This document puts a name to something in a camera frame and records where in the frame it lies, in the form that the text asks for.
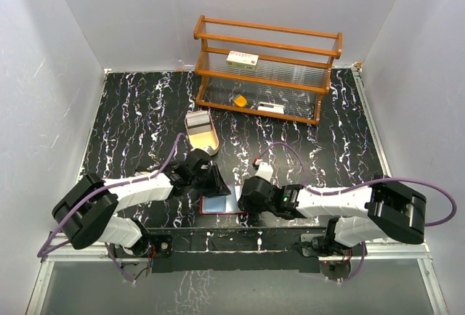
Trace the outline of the red card holder wallet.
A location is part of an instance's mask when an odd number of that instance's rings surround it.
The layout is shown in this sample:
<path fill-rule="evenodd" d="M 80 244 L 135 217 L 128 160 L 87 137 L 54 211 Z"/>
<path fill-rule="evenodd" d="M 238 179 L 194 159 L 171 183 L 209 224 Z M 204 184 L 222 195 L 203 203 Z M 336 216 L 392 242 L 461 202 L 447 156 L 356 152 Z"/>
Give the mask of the red card holder wallet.
<path fill-rule="evenodd" d="M 200 213 L 203 215 L 228 215 L 242 213 L 243 211 L 238 206 L 238 201 L 242 192 L 242 186 L 230 185 L 228 189 L 230 190 L 228 195 L 202 197 Z"/>

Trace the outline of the beige oval card tray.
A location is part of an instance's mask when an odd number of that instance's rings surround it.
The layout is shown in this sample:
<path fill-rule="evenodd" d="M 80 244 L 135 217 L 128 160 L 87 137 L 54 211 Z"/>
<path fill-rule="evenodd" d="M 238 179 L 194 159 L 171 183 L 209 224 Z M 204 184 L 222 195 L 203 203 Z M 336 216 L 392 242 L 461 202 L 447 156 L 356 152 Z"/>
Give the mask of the beige oval card tray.
<path fill-rule="evenodd" d="M 193 149 L 202 150 L 204 147 L 210 146 L 214 149 L 214 155 L 218 153 L 219 138 L 217 135 L 217 131 L 214 127 L 212 117 L 211 117 L 211 123 L 207 126 L 187 128 L 186 123 L 185 123 L 185 127 L 186 127 L 188 140 Z"/>

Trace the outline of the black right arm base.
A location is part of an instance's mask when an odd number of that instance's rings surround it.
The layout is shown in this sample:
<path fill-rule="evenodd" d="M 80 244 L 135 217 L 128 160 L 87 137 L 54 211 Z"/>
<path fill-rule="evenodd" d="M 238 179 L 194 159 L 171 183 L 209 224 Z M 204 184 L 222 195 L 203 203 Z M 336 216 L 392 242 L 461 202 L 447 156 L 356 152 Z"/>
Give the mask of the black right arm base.
<path fill-rule="evenodd" d="M 367 247 L 365 240 L 359 240 L 358 242 L 348 245 L 345 242 L 339 242 L 336 240 L 336 229 L 340 228 L 342 233 L 348 232 L 348 228 L 343 228 L 343 223 L 352 223 L 354 218 L 331 218 L 328 221 L 326 231 L 324 235 L 314 236 L 310 240 L 303 240 L 302 237 L 299 238 L 297 242 L 293 244 L 293 249 L 296 250 L 300 255 L 304 257 L 330 257 L 330 256 L 341 256 L 340 261 L 324 261 L 328 268 L 329 272 L 335 272 L 337 266 L 347 266 L 349 268 L 348 274 L 342 276 L 331 277 L 325 274 L 325 279 L 327 281 L 332 281 L 341 285 L 344 282 L 348 282 L 354 279 L 361 271 L 363 264 L 365 262 L 365 257 L 367 255 Z M 352 271 L 352 264 L 350 260 L 353 257 L 354 246 L 360 246 L 361 255 L 360 262 L 355 269 Z"/>

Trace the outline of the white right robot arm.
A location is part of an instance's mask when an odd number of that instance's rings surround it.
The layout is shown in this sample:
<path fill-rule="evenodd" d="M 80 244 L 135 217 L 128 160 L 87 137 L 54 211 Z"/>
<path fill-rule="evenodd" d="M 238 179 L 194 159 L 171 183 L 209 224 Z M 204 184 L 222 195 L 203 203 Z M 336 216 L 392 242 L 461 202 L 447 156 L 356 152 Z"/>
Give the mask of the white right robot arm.
<path fill-rule="evenodd" d="M 319 192 L 302 184 L 277 187 L 252 176 L 242 186 L 238 207 L 286 220 L 327 216 L 325 234 L 310 241 L 311 250 L 320 255 L 338 255 L 386 237 L 410 245 L 424 241 L 426 198 L 393 179 Z"/>

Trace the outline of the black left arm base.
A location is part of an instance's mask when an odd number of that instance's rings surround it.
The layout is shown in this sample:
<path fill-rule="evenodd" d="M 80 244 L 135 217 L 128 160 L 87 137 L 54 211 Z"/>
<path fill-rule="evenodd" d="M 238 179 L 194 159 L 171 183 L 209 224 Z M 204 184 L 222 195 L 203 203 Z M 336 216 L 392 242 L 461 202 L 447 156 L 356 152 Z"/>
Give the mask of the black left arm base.
<path fill-rule="evenodd" d="M 153 270 L 156 258 L 169 258 L 172 256 L 173 239 L 168 234 L 150 233 L 139 221 L 130 218 L 118 218 L 115 226 L 110 226 L 110 240 L 104 242 L 107 256 L 120 271 L 124 279 L 134 287 L 145 272 Z M 146 258 L 147 266 L 136 275 L 128 274 L 124 270 L 121 257 L 116 257 L 116 249 L 120 248 L 124 255 L 130 258 Z"/>

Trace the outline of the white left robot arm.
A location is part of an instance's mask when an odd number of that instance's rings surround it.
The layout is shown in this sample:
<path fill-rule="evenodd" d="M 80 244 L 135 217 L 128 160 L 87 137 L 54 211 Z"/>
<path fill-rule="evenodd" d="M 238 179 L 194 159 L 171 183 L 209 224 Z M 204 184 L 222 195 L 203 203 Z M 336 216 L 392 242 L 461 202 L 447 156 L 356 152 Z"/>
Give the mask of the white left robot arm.
<path fill-rule="evenodd" d="M 185 160 L 164 163 L 158 170 L 125 179 L 83 176 L 52 209 L 52 217 L 76 250 L 95 242 L 146 254 L 150 238 L 133 218 L 117 213 L 143 203 L 166 201 L 193 189 L 203 197 L 231 194 L 219 168 L 204 150 L 194 149 Z"/>

